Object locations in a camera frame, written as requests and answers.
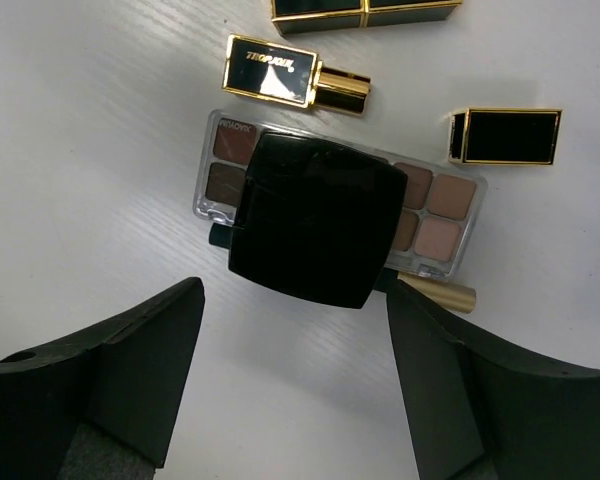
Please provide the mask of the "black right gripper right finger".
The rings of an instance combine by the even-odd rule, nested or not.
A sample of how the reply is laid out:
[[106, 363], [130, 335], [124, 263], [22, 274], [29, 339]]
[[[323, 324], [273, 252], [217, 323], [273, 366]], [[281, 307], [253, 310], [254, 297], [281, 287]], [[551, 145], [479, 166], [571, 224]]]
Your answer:
[[406, 283], [386, 290], [423, 479], [600, 479], [600, 370], [535, 353]]

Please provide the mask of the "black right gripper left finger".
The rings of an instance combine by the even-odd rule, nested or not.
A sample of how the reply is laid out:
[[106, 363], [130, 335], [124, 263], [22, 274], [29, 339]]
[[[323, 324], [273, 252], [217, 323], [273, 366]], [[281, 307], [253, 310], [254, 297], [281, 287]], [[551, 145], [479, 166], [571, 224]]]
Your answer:
[[0, 479], [151, 479], [163, 468], [205, 304], [185, 279], [0, 361]]

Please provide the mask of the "black square compact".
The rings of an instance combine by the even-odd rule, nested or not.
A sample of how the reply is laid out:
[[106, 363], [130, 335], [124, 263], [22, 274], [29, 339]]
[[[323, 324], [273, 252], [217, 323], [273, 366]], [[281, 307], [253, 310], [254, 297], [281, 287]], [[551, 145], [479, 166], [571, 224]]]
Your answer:
[[407, 182], [340, 143], [266, 131], [245, 175], [228, 268], [279, 293], [359, 309], [389, 256]]

